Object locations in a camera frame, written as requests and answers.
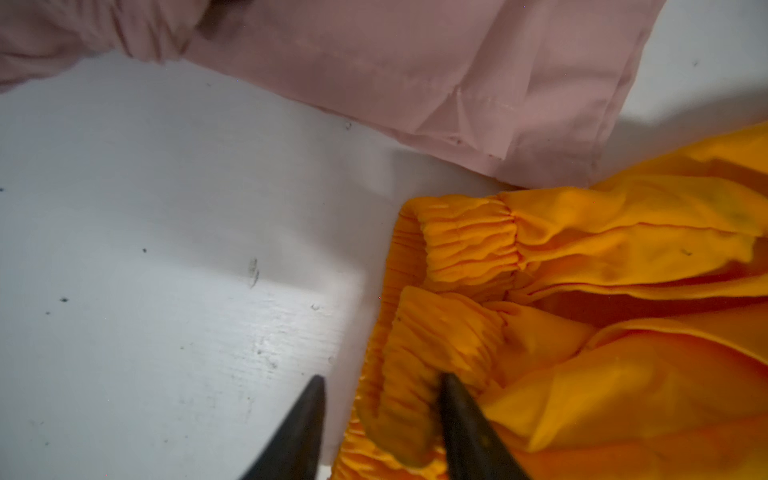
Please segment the pink shorts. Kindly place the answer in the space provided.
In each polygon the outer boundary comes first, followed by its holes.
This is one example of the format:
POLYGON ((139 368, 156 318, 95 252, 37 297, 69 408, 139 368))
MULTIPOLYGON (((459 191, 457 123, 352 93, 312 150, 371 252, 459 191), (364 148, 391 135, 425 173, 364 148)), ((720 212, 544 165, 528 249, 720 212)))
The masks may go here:
POLYGON ((526 188, 585 186, 659 1, 5 1, 1 87, 185 59, 526 188))

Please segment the orange shorts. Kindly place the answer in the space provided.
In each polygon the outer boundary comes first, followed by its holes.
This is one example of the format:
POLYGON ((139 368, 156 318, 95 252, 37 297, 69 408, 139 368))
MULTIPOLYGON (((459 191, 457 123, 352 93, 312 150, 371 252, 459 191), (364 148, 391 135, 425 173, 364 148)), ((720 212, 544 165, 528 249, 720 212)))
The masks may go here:
POLYGON ((456 374, 534 479, 767 475, 767 127, 395 223, 335 479, 443 479, 456 374))

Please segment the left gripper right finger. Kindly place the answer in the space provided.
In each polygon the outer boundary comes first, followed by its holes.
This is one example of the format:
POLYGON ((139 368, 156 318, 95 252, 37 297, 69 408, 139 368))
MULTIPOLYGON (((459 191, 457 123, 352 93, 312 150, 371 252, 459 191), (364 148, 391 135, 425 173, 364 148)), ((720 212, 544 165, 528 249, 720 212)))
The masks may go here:
POLYGON ((441 375, 439 416, 451 480, 530 479, 453 373, 441 375))

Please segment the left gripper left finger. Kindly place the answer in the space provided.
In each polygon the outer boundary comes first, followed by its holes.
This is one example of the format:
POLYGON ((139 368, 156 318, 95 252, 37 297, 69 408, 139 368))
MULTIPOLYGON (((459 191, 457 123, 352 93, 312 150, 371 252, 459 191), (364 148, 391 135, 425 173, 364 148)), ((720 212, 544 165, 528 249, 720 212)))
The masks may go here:
POLYGON ((326 412, 326 381, 314 375, 243 480, 313 480, 317 476, 326 412))

